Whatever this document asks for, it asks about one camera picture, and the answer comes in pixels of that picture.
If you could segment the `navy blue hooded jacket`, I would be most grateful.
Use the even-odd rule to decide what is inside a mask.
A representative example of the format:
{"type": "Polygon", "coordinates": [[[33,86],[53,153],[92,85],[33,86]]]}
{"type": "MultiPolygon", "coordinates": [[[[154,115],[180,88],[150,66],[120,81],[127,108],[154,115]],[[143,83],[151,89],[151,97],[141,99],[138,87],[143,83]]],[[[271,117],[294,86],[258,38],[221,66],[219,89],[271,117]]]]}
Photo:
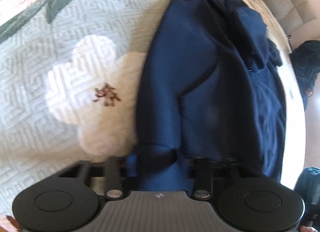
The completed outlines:
{"type": "Polygon", "coordinates": [[[281,178],[281,58],[242,0],[171,0],[147,55],[136,107],[139,190],[191,190],[187,158],[235,161],[281,178]]]}

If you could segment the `floral quilted bedspread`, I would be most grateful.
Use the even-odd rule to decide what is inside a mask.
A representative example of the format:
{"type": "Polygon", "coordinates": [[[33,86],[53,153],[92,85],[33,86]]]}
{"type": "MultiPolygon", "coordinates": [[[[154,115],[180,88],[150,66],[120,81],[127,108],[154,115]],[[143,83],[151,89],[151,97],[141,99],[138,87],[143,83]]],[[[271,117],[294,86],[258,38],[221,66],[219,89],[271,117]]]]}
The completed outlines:
{"type": "Polygon", "coordinates": [[[109,157],[122,196],[147,55],[171,0],[1,0],[1,159],[18,171],[109,157]]]}

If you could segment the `boy in dark pajamas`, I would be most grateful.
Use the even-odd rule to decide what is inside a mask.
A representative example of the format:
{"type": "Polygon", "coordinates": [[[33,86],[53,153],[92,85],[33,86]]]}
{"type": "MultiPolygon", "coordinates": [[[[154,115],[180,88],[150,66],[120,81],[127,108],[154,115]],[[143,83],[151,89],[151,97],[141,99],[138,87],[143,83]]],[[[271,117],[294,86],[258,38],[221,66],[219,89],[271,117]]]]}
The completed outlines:
{"type": "Polygon", "coordinates": [[[319,74],[319,49],[319,40],[309,40],[302,43],[290,54],[290,60],[303,100],[304,111],[308,106],[308,98],[313,94],[319,74]]]}

